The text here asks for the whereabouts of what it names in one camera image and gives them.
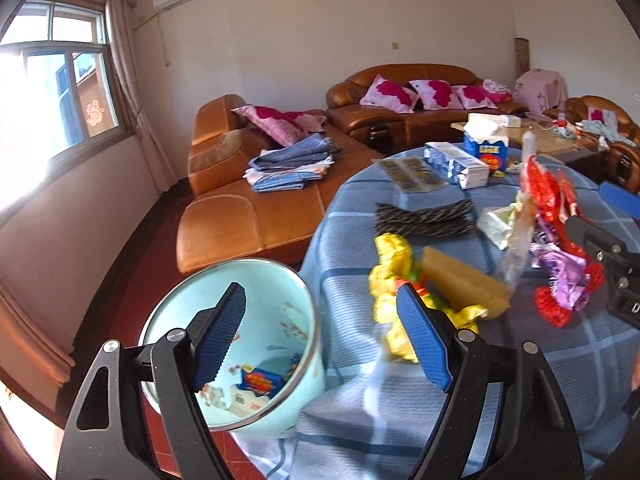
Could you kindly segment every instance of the window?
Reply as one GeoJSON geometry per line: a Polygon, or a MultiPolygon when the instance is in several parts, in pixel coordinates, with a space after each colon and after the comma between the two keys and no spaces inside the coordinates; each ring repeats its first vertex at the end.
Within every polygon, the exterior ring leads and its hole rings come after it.
{"type": "Polygon", "coordinates": [[[0,210],[122,136],[104,15],[27,1],[0,41],[0,210]]]}

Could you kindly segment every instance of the red tile floor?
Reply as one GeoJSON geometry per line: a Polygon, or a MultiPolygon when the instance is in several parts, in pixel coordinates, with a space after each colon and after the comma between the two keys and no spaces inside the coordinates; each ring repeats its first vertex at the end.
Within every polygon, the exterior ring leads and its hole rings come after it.
{"type": "MultiPolygon", "coordinates": [[[[180,216],[191,196],[177,198],[152,235],[146,248],[137,251],[110,293],[111,326],[106,338],[116,338],[124,346],[135,346],[145,321],[156,304],[185,276],[175,263],[175,237],[180,216]]],[[[178,476],[160,416],[145,401],[146,419],[158,463],[178,476]]],[[[236,441],[227,433],[213,433],[215,443],[236,480],[256,480],[264,476],[248,461],[236,441]]]]}

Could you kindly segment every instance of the white wall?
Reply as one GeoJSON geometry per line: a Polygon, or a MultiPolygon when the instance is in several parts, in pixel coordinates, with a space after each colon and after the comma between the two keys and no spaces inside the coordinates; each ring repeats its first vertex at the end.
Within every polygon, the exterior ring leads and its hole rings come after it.
{"type": "Polygon", "coordinates": [[[560,72],[569,96],[594,94],[640,121],[640,40],[615,0],[512,0],[531,65],[560,72]]]}
{"type": "MultiPolygon", "coordinates": [[[[154,12],[151,0],[138,1],[134,23],[154,12]]],[[[225,93],[289,110],[325,108],[332,85],[393,62],[457,64],[513,84],[508,1],[193,0],[163,13],[161,29],[152,20],[136,31],[143,101],[184,176],[195,114],[225,93]]]]}
{"type": "MultiPolygon", "coordinates": [[[[18,302],[70,348],[102,279],[158,199],[136,137],[65,173],[0,228],[0,274],[18,302]]],[[[1,365],[38,400],[56,391],[0,331],[1,365]]]]}

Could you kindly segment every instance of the yellow candy wrapper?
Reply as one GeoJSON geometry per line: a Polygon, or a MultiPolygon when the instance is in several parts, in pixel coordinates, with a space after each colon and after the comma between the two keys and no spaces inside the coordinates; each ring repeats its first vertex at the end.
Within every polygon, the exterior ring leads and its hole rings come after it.
{"type": "Polygon", "coordinates": [[[457,329],[468,328],[478,332],[475,320],[484,317],[487,310],[481,305],[473,305],[456,312],[447,308],[439,298],[429,294],[424,286],[425,277],[420,265],[414,261],[411,245],[401,236],[383,234],[374,239],[380,264],[369,274],[369,290],[376,301],[373,318],[376,323],[391,323],[386,341],[393,355],[418,362],[411,342],[396,311],[396,291],[401,285],[411,283],[424,304],[429,308],[442,310],[457,329]]]}

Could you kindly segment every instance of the blue box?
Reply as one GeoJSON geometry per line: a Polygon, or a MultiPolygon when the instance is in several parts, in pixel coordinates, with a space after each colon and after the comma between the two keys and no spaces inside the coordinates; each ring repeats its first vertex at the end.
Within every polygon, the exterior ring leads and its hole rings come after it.
{"type": "Polygon", "coordinates": [[[499,136],[495,140],[484,138],[480,142],[465,132],[464,150],[487,164],[491,173],[498,170],[506,171],[508,147],[508,136],[499,136]]]}

